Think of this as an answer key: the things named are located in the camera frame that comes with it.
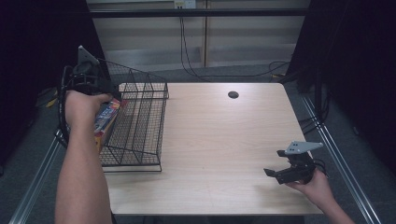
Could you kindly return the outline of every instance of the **black curtain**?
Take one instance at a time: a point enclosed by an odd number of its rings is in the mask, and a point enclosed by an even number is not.
[[[85,0],[0,3],[0,165],[34,119],[38,93],[77,64],[78,46],[105,58],[92,19],[70,14],[88,11]]]
[[[396,174],[396,3],[312,0],[311,7],[331,13],[305,18],[288,75],[307,91],[319,70],[332,98]]]

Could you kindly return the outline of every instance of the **black hole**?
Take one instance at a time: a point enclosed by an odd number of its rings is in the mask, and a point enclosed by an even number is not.
[[[236,92],[236,91],[230,91],[230,92],[228,92],[228,96],[229,96],[230,98],[232,98],[232,99],[236,99],[236,98],[238,98],[239,93]]]

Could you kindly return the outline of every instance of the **metal frame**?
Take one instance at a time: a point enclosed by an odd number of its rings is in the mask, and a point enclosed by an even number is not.
[[[60,147],[61,144],[57,138],[54,137],[52,144],[49,146],[49,151],[47,152],[46,157],[41,162],[41,165],[35,174],[35,178],[30,184],[29,189],[23,195],[23,198],[21,199],[21,202],[19,203],[17,210],[15,210],[11,220],[9,221],[9,224],[20,224],[26,222],[30,212],[33,209],[33,206],[35,205],[38,194],[43,188],[44,182],[50,172],[50,168],[55,160],[55,157],[58,155]]]
[[[91,10],[90,12],[52,12],[52,15],[67,15],[90,18],[155,18],[155,17],[262,17],[322,15],[326,11],[309,11],[307,8],[248,8],[248,9],[139,9],[139,10]]]
[[[315,122],[317,126],[318,133],[320,137],[323,139],[324,144],[326,145],[327,149],[334,160],[335,165],[338,168],[338,171],[341,173],[341,176],[344,178],[346,185],[352,194],[353,198],[355,199],[356,204],[358,205],[361,213],[363,214],[364,218],[366,219],[367,223],[371,224],[379,224],[381,221],[379,220],[376,211],[370,200],[368,199],[366,193],[361,188],[356,177],[352,174],[349,166],[347,165],[346,160],[344,159],[343,155],[340,152],[340,149],[335,144],[332,136],[330,135],[329,131],[327,130],[326,126],[321,122],[320,119],[315,117],[315,107],[312,103],[311,99],[308,97],[303,97],[303,101],[308,111],[309,115],[312,117],[312,120]]]

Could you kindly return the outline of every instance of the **dish rack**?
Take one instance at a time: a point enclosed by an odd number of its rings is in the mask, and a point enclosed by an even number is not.
[[[104,171],[152,171],[126,168],[132,166],[157,166],[159,169],[154,171],[161,171],[163,120],[169,98],[166,79],[117,63],[98,61],[104,75],[119,86],[122,96],[121,108],[99,155]]]

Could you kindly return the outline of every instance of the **cable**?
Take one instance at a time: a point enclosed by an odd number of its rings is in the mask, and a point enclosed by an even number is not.
[[[199,76],[199,75],[194,71],[194,69],[193,69],[192,66],[191,66],[189,53],[187,52],[187,42],[186,42],[186,35],[185,35],[184,20],[183,20],[182,17],[180,17],[180,39],[181,39],[181,43],[180,43],[180,57],[181,57],[181,65],[183,66],[183,69],[184,69],[189,75],[191,75],[191,76],[193,76],[193,77],[197,77],[197,78],[201,79],[202,81],[206,81],[206,82],[210,82],[210,81],[204,79],[204,77],[260,77],[260,76],[267,75],[267,74],[270,74],[270,73],[272,74],[272,72],[275,71],[276,69],[278,69],[278,68],[280,68],[280,67],[283,67],[284,65],[290,63],[290,62],[271,62],[271,63],[268,65],[268,70],[269,70],[269,71],[263,72],[263,73],[259,73],[259,74],[256,74],[256,75],[248,75],[248,76],[246,76],[246,75],[239,75],[239,76],[228,76],[228,75],[227,75],[227,76]],[[184,48],[184,51],[185,51],[185,54],[186,54],[187,61],[188,61],[189,68],[190,68],[191,72],[190,72],[190,71],[186,68],[186,66],[184,65],[184,60],[183,60],[183,48]],[[282,64],[281,64],[280,66],[277,66],[277,67],[274,68],[274,69],[271,69],[271,65],[274,64],[274,63],[282,63]]]
[[[347,2],[346,2],[346,4],[345,4],[344,11],[343,11],[343,15],[342,15],[340,21],[338,22],[338,24],[337,24],[337,26],[336,26],[336,28],[335,28],[335,31],[333,32],[334,35],[332,35],[330,47],[328,48],[327,53],[326,53],[326,55],[324,56],[324,57],[325,57],[325,60],[324,60],[323,62],[326,62],[326,61],[328,60],[328,58],[329,58],[329,55],[330,55],[331,50],[332,50],[332,46],[334,45],[335,38],[336,38],[336,36],[337,36],[337,33],[339,32],[339,29],[340,29],[340,27],[341,27],[342,21],[343,21],[345,15],[346,15],[346,13],[347,13],[347,7],[348,7],[348,5],[349,5],[349,2],[350,2],[350,0],[347,0]],[[329,91],[327,91],[327,96],[326,96],[326,99],[325,99],[325,103],[324,103],[324,104],[325,104],[325,109],[324,109],[324,110],[322,109],[322,111],[325,111],[325,112],[322,112],[322,113],[324,114],[324,117],[321,119],[321,121],[319,122],[319,124],[317,124],[314,128],[312,128],[312,129],[306,131],[304,134],[310,133],[310,132],[312,132],[313,130],[315,130],[319,125],[321,125],[321,124],[324,122],[324,120],[325,120],[325,119],[327,118],[327,116],[329,115],[329,104],[330,104],[330,92],[329,92]]]
[[[57,94],[55,93],[55,95],[53,95],[49,100],[47,100],[45,103],[42,103],[40,105],[37,105],[36,107],[43,107],[44,105],[47,105],[48,103],[50,103],[53,100],[56,100],[56,98],[58,98]]]
[[[304,130],[305,128],[307,128],[307,127],[309,127],[310,125],[312,125],[313,123],[315,123],[315,119],[320,119],[319,123],[316,124],[315,127],[309,129],[308,131],[305,131],[304,134],[308,134],[308,133],[311,133],[312,131],[314,131],[318,126],[320,126],[321,124],[323,124],[323,122],[324,122],[324,121],[326,120],[326,118],[329,116],[329,111],[330,111],[330,100],[331,100],[332,94],[331,94],[330,91],[327,91],[326,93],[327,93],[327,95],[326,95],[326,98],[325,98],[325,100],[324,100],[324,102],[323,102],[323,106],[322,106],[322,109],[321,109],[322,114],[321,114],[321,115],[315,115],[314,117],[311,117],[311,118],[309,118],[309,119],[303,119],[303,120],[299,121],[299,122],[304,122],[305,120],[310,120],[310,119],[312,119],[311,122],[310,122],[309,124],[305,125],[305,126],[302,128],[302,130]]]
[[[59,104],[58,104],[58,113],[59,113],[59,128],[61,129],[63,139],[67,143],[69,142],[69,131],[67,129],[67,124],[66,124],[66,118],[65,118],[65,110],[64,110],[64,105],[66,101],[66,91],[67,91],[67,86],[70,83],[70,81],[67,84],[64,84],[66,76],[67,76],[67,71],[69,69],[73,70],[73,67],[71,66],[66,66],[64,68],[64,72],[62,73],[61,76],[61,85],[58,87],[58,98],[59,98]]]
[[[316,166],[320,166],[322,168],[323,174],[325,174],[329,178],[329,175],[327,174],[327,170],[326,170],[326,162],[324,162],[323,160],[320,160],[320,159],[312,159],[312,160],[314,161],[314,164]]]
[[[193,76],[193,77],[198,77],[199,79],[201,79],[202,81],[205,82],[209,82],[208,80],[199,77],[195,71],[192,69],[191,63],[190,63],[190,57],[189,57],[189,53],[187,52],[187,43],[186,43],[186,36],[184,33],[184,21],[183,18],[180,17],[180,57],[181,57],[181,65],[183,66],[184,71],[186,71],[189,75]],[[187,68],[184,66],[184,61],[183,61],[183,42],[184,42],[184,50],[186,52],[186,56],[187,56],[187,61],[189,63],[189,67],[190,70],[192,71],[192,73],[189,72],[189,70],[187,70]]]
[[[289,62],[271,62],[270,64],[268,64],[268,70],[271,71],[271,78],[270,78],[270,80],[268,81],[269,83],[272,82],[272,79],[273,79],[273,77],[274,77],[274,75],[275,75],[275,74],[272,73],[273,70],[271,69],[271,65],[274,64],[274,63],[285,63],[285,64],[288,64]]]
[[[310,118],[307,118],[307,119],[300,119],[300,120],[298,120],[298,122],[299,122],[299,123],[304,123],[304,122],[307,122],[307,121],[309,121],[309,120],[312,121],[312,119],[317,119],[317,118],[318,118],[318,116],[315,115],[314,117],[310,117]]]
[[[247,75],[247,76],[243,76],[243,75],[228,76],[228,75],[227,75],[227,76],[201,76],[201,77],[260,77],[260,76],[263,76],[263,75],[270,74],[271,72],[275,71],[276,69],[278,69],[278,68],[280,68],[280,67],[282,67],[282,66],[284,66],[284,65],[285,65],[285,64],[281,64],[280,66],[278,66],[278,67],[272,69],[271,71],[266,71],[266,72],[259,73],[259,74],[256,74],[256,75]]]

